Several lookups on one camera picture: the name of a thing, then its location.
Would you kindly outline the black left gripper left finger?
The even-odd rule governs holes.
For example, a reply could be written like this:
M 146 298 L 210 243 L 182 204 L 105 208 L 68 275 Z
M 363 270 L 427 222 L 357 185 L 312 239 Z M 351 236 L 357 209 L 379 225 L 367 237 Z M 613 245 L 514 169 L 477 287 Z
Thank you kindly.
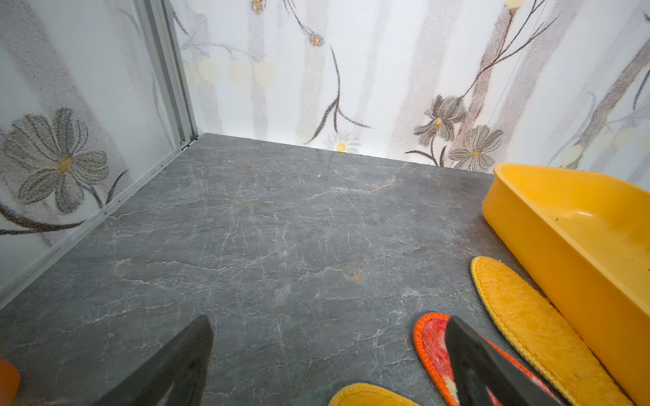
M 199 405 L 213 347 L 207 316 L 194 319 L 96 405 Z

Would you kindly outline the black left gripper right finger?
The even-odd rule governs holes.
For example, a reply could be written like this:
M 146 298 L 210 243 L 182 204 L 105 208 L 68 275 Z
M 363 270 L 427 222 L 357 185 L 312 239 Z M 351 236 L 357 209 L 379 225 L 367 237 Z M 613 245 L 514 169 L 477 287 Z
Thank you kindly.
M 461 405 L 559 405 L 457 316 L 450 318 L 445 344 Z

